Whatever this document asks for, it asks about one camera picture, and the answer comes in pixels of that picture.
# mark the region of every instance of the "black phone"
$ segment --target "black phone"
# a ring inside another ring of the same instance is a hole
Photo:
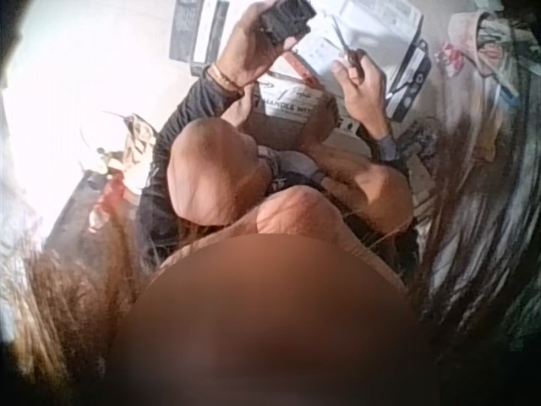
[[[317,13],[308,0],[280,0],[261,16],[261,27],[273,45],[290,36],[309,32],[308,22]]]

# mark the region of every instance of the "hand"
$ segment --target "hand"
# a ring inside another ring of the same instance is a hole
[[[344,90],[349,114],[379,140],[389,134],[385,116],[385,76],[363,51],[357,51],[357,57],[364,69],[364,82],[361,83],[355,68],[346,67],[339,61],[332,64],[332,73]]]
[[[238,88],[255,82],[284,52],[291,50],[306,35],[303,33],[272,45],[271,39],[260,30],[260,16],[277,1],[252,4],[235,25],[223,54],[216,62],[217,68]]]

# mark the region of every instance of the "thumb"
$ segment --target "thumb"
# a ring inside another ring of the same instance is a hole
[[[339,61],[335,61],[331,66],[332,74],[344,90],[344,94],[351,94],[357,90],[357,86],[352,82],[347,72],[347,68]]]

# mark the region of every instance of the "cloth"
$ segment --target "cloth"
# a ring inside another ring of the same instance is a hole
[[[143,189],[136,217],[136,235],[143,251],[142,260],[144,266],[151,272],[186,244],[190,229],[188,222],[177,217],[167,185],[167,166],[174,140],[190,122],[198,118],[220,117],[238,99],[238,94],[224,91],[204,72],[158,134],[147,185]],[[272,153],[267,155],[265,159],[271,159],[269,156],[272,156]],[[315,164],[311,166],[312,161],[307,156],[305,158],[295,162],[292,154],[277,153],[274,159],[278,161],[278,173],[268,195],[299,185],[325,192],[316,182],[317,167]],[[342,213],[349,212],[340,201],[333,199],[332,196],[330,200]],[[374,248],[371,242],[376,243],[383,237],[371,230],[359,217],[345,216],[345,221],[358,238],[370,248]],[[202,238],[218,229],[206,228],[196,237]]]

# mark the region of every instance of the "bracelet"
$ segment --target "bracelet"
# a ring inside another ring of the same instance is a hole
[[[222,87],[224,87],[227,91],[233,90],[239,93],[241,96],[244,96],[244,89],[242,87],[238,87],[231,79],[224,75],[215,63],[210,66],[210,69],[218,78],[219,85],[222,85]]]

